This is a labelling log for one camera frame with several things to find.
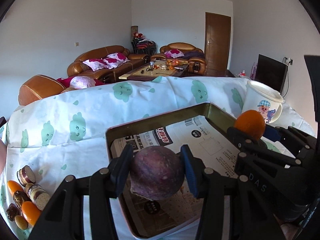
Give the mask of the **brown leather long sofa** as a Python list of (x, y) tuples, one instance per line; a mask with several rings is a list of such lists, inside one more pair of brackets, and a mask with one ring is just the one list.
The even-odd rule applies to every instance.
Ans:
[(104, 83), (119, 81), (119, 77), (150, 61), (147, 54), (131, 54), (123, 46), (106, 46), (78, 56), (67, 69), (68, 76), (88, 76)]

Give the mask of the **black television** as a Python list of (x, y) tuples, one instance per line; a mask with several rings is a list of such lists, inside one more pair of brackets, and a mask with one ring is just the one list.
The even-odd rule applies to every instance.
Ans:
[(286, 64), (259, 54), (254, 80), (282, 93), (287, 71)]

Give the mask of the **pink flower pillow right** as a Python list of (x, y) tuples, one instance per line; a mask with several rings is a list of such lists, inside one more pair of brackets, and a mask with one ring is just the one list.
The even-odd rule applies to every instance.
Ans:
[(109, 69), (118, 68), (122, 64), (129, 62), (129, 59), (120, 52), (109, 54), (103, 60), (107, 63)]

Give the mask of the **dark brown chestnut ball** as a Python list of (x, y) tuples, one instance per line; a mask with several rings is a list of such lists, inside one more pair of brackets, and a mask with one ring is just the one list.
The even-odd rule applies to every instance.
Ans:
[(15, 217), (17, 215), (20, 215), (21, 213), (20, 213), (19, 208), (14, 203), (11, 203), (9, 205), (9, 207), (7, 208), (5, 214), (6, 214), (6, 217), (8, 220), (10, 220), (11, 222), (14, 222)]

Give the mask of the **brown wooden door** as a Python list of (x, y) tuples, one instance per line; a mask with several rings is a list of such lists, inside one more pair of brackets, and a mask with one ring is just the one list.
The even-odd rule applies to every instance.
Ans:
[(206, 12), (204, 54), (207, 69), (227, 69), (231, 42), (231, 17)]

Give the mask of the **pink flower pillow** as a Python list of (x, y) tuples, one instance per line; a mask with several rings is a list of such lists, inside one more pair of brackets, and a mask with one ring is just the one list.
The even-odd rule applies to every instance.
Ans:
[(100, 69), (108, 69), (107, 63), (103, 59), (87, 59), (83, 64), (89, 66), (94, 72)]
[(103, 60), (107, 63), (109, 69), (118, 68), (122, 64), (129, 62), (129, 59), (120, 52), (109, 54)]

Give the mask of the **purple passion fruit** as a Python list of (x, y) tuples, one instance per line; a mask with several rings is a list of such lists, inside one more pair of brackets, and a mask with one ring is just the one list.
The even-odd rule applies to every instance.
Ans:
[(180, 157), (164, 146), (149, 146), (137, 152), (130, 167), (132, 194), (149, 200), (173, 196), (184, 182)]

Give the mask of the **large orange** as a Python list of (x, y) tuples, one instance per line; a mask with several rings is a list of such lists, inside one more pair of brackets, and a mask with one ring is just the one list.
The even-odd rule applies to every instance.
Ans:
[(258, 141), (263, 136), (266, 124), (258, 111), (248, 110), (236, 119), (234, 127)]

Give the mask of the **pink flower pillow left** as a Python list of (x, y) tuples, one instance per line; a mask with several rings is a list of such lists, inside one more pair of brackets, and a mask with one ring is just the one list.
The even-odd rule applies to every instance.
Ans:
[(108, 69), (107, 63), (103, 59), (87, 59), (83, 64), (89, 66), (94, 72), (100, 69)]

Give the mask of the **light pink round cushion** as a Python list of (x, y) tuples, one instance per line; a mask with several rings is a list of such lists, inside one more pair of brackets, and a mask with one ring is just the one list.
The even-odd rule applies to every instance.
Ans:
[(75, 76), (70, 81), (70, 87), (74, 89), (85, 89), (95, 86), (95, 80), (87, 76)]

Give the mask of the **small orange kumquat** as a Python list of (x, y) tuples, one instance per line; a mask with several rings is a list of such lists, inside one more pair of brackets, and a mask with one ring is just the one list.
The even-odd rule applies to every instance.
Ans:
[(31, 201), (26, 201), (22, 203), (22, 213), (25, 220), (34, 226), (41, 215), (41, 211), (36, 207), (36, 205)]

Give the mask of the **wooden coffee table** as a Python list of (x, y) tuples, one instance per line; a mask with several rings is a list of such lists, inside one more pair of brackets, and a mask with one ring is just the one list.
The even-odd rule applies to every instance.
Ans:
[(120, 81), (152, 81), (157, 77), (183, 77), (189, 67), (188, 61), (183, 60), (157, 60), (142, 65), (119, 77)]

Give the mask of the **white cartoon pig mug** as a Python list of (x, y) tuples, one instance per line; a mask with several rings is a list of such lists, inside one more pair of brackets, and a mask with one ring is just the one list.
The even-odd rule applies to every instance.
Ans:
[(279, 119), (283, 110), (284, 99), (278, 91), (253, 80), (247, 82), (246, 88), (242, 113), (248, 110), (256, 110), (267, 124)]

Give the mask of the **yellow brown kiwi fruit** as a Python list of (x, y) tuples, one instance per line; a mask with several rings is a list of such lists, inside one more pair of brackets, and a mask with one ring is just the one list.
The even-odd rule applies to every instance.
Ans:
[(14, 218), (14, 221), (18, 228), (21, 230), (27, 230), (28, 228), (28, 222), (25, 220), (25, 218), (21, 215), (16, 215)]

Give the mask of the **stacked dark chairs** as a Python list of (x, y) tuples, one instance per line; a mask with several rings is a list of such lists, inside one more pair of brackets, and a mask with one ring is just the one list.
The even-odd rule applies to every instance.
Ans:
[(142, 33), (135, 32), (131, 41), (133, 52), (135, 54), (156, 54), (156, 43), (143, 37)]

